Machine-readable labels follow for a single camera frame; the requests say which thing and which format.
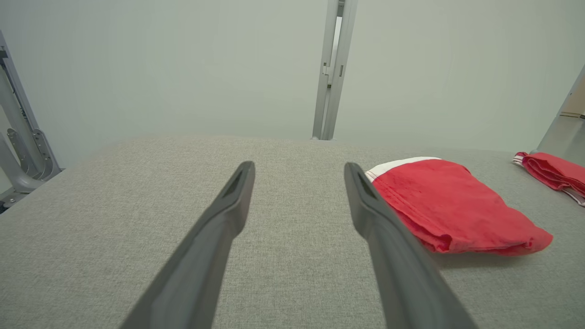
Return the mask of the red shorts with white trim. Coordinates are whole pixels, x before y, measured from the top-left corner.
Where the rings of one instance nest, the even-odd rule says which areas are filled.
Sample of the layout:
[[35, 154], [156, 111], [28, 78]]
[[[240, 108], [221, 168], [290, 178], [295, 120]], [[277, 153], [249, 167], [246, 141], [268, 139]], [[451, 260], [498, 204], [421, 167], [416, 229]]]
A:
[[415, 157], [379, 164], [365, 175], [431, 252], [522, 256], [553, 241], [461, 164]]

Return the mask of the grey partition post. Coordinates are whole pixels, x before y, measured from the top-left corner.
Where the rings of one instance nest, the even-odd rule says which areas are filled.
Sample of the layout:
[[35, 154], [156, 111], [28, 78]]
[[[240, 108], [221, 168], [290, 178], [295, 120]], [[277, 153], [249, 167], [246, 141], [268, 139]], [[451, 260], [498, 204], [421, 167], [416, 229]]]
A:
[[328, 0], [313, 122], [313, 140], [332, 140], [359, 0]]

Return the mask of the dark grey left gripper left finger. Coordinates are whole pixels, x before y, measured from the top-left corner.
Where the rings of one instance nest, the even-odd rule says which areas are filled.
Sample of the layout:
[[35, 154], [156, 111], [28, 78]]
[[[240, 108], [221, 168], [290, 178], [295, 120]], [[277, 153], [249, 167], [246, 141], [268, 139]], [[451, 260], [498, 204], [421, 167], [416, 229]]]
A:
[[211, 329], [233, 240], [243, 231], [255, 164], [240, 163], [119, 329]]

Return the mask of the grey metal bracket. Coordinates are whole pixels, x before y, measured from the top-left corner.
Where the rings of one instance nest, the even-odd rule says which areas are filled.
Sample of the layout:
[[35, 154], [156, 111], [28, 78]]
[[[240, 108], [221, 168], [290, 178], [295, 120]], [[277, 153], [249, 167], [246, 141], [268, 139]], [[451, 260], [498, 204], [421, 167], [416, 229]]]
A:
[[0, 170], [11, 184], [11, 188], [0, 192], [0, 214], [3, 214], [63, 168], [37, 123], [2, 31], [0, 108], [8, 121], [7, 128], [0, 127]]

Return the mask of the red jersey with white sleeves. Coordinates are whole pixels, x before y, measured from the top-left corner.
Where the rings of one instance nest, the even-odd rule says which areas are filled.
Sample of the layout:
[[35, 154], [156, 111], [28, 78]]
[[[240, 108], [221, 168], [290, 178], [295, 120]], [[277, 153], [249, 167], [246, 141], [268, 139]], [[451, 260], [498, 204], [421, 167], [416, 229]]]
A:
[[585, 167], [543, 152], [518, 152], [512, 163], [523, 167], [550, 189], [568, 194], [579, 206], [585, 207]]

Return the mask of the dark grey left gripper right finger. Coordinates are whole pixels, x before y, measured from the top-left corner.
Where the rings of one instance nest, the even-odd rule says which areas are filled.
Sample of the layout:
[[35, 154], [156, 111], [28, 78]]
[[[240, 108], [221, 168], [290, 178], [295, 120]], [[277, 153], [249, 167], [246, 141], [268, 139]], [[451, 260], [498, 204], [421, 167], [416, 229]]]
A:
[[353, 225], [370, 250], [387, 329], [478, 329], [361, 167], [346, 163], [344, 179]]

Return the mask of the grey slanted partition panel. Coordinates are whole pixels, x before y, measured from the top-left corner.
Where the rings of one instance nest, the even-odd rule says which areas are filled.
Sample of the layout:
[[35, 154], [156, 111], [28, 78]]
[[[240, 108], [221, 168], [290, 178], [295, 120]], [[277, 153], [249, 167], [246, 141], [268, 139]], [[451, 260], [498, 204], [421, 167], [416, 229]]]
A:
[[585, 65], [535, 152], [585, 167]]

